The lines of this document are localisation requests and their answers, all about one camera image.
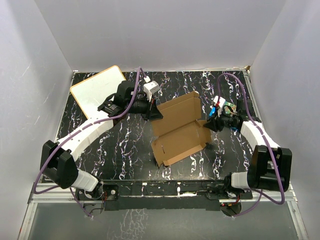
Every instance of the cardboard box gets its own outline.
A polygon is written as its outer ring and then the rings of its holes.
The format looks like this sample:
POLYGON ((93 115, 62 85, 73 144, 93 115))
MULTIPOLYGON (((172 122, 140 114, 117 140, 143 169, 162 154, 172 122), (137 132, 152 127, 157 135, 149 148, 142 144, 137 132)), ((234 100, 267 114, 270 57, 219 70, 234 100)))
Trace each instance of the cardboard box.
POLYGON ((211 142, 211 133, 203 127, 201 101, 195 91, 157 106, 163 119, 151 122, 158 138, 152 142, 154 157, 160 166, 169 166, 202 150, 211 142))

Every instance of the black tabletop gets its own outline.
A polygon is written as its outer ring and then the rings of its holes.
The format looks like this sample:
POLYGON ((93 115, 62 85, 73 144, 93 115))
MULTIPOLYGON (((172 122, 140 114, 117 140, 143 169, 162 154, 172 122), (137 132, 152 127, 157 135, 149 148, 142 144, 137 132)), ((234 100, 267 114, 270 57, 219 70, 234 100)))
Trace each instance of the black tabletop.
MULTIPOLYGON (((217 95, 217 78, 222 71, 146 72, 150 79, 159 83, 157 104, 192 91, 197 91, 202 104, 202 119, 208 118, 210 103, 217 95)), ((228 71, 244 84, 241 70, 228 71)), ((96 73, 76 73, 72 84, 77 84, 96 73)), ((128 81, 136 79, 136 72, 124 72, 128 81)), ((226 77, 220 83, 221 96, 237 104, 242 98, 241 89, 234 79, 226 77)), ((71 94, 68 96, 57 139, 66 136, 86 121, 85 115, 71 94)), ((155 139, 151 123, 138 114, 128 114, 109 131, 95 140, 76 161, 77 166, 102 180, 213 180, 230 172, 243 172, 249 166, 252 155, 249 143, 237 131, 224 128, 212 132, 212 142, 189 157, 164 167, 157 166, 151 148, 155 139)))

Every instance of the white wall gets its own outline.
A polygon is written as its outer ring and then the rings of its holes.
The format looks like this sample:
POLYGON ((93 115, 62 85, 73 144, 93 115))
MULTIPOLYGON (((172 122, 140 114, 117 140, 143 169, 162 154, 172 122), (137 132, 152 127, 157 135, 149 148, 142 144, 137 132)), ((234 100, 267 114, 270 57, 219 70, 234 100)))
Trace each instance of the white wall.
POLYGON ((269 135, 293 152, 291 181, 311 240, 320 229, 320 2, 287 1, 251 68, 269 135))
POLYGON ((0 239, 17 239, 71 68, 33 0, 0 1, 0 239))
POLYGON ((35 0, 73 70, 244 67, 285 0, 35 0))

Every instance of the whiteboard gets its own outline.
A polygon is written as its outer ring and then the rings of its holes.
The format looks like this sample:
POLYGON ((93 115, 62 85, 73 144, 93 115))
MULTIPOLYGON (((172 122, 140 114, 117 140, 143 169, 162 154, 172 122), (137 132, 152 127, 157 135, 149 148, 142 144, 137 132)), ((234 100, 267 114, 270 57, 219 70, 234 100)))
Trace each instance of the whiteboard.
POLYGON ((106 97, 117 92, 118 85, 124 80, 120 68, 114 65, 72 86, 70 92, 87 119, 97 116, 106 118, 108 114, 97 108, 106 97))

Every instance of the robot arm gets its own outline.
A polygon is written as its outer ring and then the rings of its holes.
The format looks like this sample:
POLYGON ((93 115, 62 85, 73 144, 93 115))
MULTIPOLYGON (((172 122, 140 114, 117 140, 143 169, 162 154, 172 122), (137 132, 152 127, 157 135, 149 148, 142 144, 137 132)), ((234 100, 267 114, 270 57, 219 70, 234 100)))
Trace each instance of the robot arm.
MULTIPOLYGON (((270 191, 280 191, 277 181, 275 168, 278 169, 283 190, 288 190, 290 183, 292 152, 288 148, 280 147, 266 133, 263 125, 257 117, 253 117, 254 123, 258 125, 263 135, 257 127, 249 120, 244 103, 242 100, 237 101, 236 112, 232 108, 224 105, 225 100, 221 97, 219 104, 217 97, 213 103, 216 106, 214 115, 207 121, 204 127, 211 129, 214 132, 222 131, 224 127, 234 128, 244 136, 252 150, 252 158, 248 171, 234 172, 225 178, 226 189, 263 189, 270 191), (229 108, 230 114, 226 114, 225 108, 229 108), (263 136, 267 139, 277 166, 273 166, 271 155, 266 146, 263 136)), ((253 115, 253 106, 250 100, 248 109, 253 115)))
MULTIPOLYGON (((133 105, 129 109, 129 113, 141 114, 143 119, 156 120, 162 119, 163 116, 159 112, 156 100, 153 94, 160 90, 157 82, 150 81, 145 78, 146 84, 143 86, 144 92, 139 92, 135 96, 133 105)), ((118 116, 125 111, 130 102, 132 93, 134 92, 134 83, 122 81, 117 88, 117 92, 108 96, 106 100, 98 107, 96 115, 89 118, 72 133, 59 139, 57 142, 47 141, 42 148, 41 168, 45 164, 49 155, 57 148, 59 143, 64 142, 75 133, 63 148, 60 148, 54 157, 50 160, 43 174, 54 181, 62 189, 74 187, 82 189, 92 198, 98 198, 102 194, 103 182, 96 176, 88 172, 78 169, 75 161, 81 153, 101 134, 105 133, 115 126, 121 119, 113 119, 109 121, 96 122, 106 117, 118 116)))

